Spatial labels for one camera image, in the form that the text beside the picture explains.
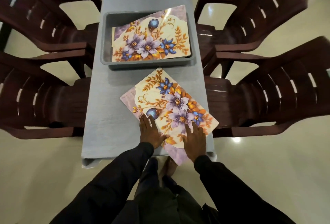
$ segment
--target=black sleeve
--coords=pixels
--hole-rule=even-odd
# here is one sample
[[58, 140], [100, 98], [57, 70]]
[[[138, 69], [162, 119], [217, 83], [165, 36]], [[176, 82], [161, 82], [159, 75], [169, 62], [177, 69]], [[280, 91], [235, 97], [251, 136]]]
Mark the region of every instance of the black sleeve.
[[219, 222], [227, 223], [290, 223], [294, 222], [265, 202], [257, 193], [234, 175], [224, 164], [199, 156], [194, 167], [219, 212]]
[[80, 190], [51, 224], [111, 223], [124, 207], [153, 152], [150, 143], [140, 143], [119, 155]]

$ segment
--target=white floor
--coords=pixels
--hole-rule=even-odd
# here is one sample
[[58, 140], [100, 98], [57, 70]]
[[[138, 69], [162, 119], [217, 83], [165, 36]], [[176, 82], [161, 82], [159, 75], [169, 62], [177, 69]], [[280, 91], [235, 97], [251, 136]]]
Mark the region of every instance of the white floor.
[[[99, 20], [92, 2], [61, 8], [80, 29]], [[206, 6], [200, 23], [221, 29], [233, 10], [232, 5]], [[329, 0], [309, 0], [307, 10], [271, 33], [254, 53], [278, 55], [317, 36], [330, 38], [329, 29]], [[25, 58], [43, 53], [15, 31], [6, 52]], [[254, 68], [235, 63], [227, 78], [235, 84]], [[44, 69], [69, 84], [78, 79], [67, 63], [48, 64]], [[218, 161], [296, 223], [329, 223], [329, 124], [330, 117], [324, 116], [298, 122], [277, 136], [215, 139]], [[2, 224], [48, 223], [109, 163], [81, 168], [81, 138], [18, 140], [0, 130], [0, 139]], [[214, 205], [192, 163], [179, 167], [173, 177], [200, 204]]]

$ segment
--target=brown plastic chair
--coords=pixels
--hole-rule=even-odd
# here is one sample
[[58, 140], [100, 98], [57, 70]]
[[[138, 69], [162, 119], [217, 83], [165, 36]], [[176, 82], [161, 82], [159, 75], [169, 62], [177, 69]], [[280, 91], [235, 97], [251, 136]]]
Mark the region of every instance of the brown plastic chair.
[[[237, 85], [204, 77], [209, 111], [219, 122], [214, 137], [276, 135], [302, 119], [330, 114], [330, 42], [325, 37], [272, 58], [217, 52], [208, 74], [223, 58], [259, 67]], [[251, 127], [261, 122], [276, 124]]]
[[[59, 5], [83, 0], [0, 0], [0, 21], [46, 52], [95, 49], [98, 23], [78, 30]], [[101, 0], [93, 1], [101, 10]]]
[[84, 49], [35, 58], [0, 52], [0, 128], [20, 139], [82, 136], [90, 77], [68, 86], [40, 66], [89, 58]]
[[[237, 6], [223, 30], [197, 23], [207, 3]], [[215, 51], [256, 49], [274, 29], [306, 8], [307, 0], [198, 0], [194, 15], [203, 67]], [[222, 63], [222, 78], [231, 66], [232, 62]]]

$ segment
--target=bare foot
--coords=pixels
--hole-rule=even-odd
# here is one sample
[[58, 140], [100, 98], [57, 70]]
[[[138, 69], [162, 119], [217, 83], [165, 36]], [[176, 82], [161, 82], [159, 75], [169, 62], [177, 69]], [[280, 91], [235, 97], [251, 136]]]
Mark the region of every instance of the bare foot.
[[162, 170], [160, 171], [160, 176], [163, 177], [164, 175], [167, 175], [169, 177], [171, 177], [176, 168], [177, 168], [177, 164], [175, 163], [175, 161], [173, 161], [173, 159], [169, 156], [162, 168]]

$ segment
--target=gray plastic tray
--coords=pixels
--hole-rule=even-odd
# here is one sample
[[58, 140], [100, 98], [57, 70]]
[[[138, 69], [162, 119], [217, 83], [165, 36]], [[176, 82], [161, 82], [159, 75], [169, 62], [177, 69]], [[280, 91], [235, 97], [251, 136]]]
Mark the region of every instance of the gray plastic tray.
[[[104, 65], [109, 65], [109, 68], [112, 70], [116, 70], [134, 68], [157, 68], [159, 66], [182, 66], [189, 64], [191, 60], [195, 59], [196, 55], [192, 51], [191, 56], [189, 57], [177, 57], [150, 61], [112, 62], [112, 27], [118, 27], [128, 24], [155, 12], [157, 11], [117, 12], [105, 14], [102, 28], [101, 63]], [[188, 34], [189, 39], [192, 39], [190, 35], [190, 22], [191, 21], [189, 15], [187, 14]], [[192, 40], [190, 41], [190, 49], [194, 49]]]

